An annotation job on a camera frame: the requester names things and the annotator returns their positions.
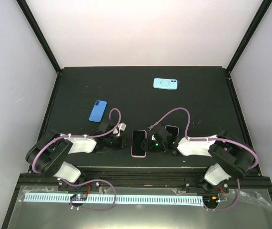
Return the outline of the blue phone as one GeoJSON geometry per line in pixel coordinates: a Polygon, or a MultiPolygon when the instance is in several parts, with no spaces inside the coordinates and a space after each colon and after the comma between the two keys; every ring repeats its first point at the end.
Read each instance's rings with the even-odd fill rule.
{"type": "Polygon", "coordinates": [[[93,106],[89,120],[91,122],[99,123],[102,120],[106,106],[107,106],[106,101],[97,100],[93,106]]]}

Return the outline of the light blue phone case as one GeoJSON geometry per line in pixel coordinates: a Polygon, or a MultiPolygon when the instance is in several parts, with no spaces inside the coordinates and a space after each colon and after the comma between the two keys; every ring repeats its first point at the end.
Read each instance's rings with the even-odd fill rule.
{"type": "Polygon", "coordinates": [[[176,79],[155,78],[153,80],[153,88],[164,90],[177,90],[178,81],[176,79]]]}

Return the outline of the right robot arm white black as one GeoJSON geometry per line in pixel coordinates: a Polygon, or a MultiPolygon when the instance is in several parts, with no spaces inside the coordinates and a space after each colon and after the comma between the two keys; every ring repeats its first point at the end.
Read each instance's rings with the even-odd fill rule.
{"type": "Polygon", "coordinates": [[[207,167],[202,177],[194,182],[195,188],[204,193],[214,192],[218,185],[230,178],[244,178],[247,171],[258,164],[254,150],[228,131],[208,137],[173,135],[162,125],[148,131],[134,131],[132,153],[145,157],[148,152],[211,157],[215,164],[207,167]]]}

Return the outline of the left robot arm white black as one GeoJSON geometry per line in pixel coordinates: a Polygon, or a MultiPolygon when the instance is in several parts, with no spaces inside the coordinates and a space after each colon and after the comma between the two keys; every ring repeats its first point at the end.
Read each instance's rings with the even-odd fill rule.
{"type": "Polygon", "coordinates": [[[33,166],[33,172],[45,178],[56,177],[69,182],[74,190],[85,187],[86,179],[81,176],[77,166],[65,161],[68,155],[82,153],[104,153],[110,150],[124,149],[128,143],[123,137],[125,123],[117,127],[110,123],[102,123],[95,134],[111,131],[108,135],[92,138],[88,135],[66,135],[49,130],[26,154],[25,160],[33,166]]]}

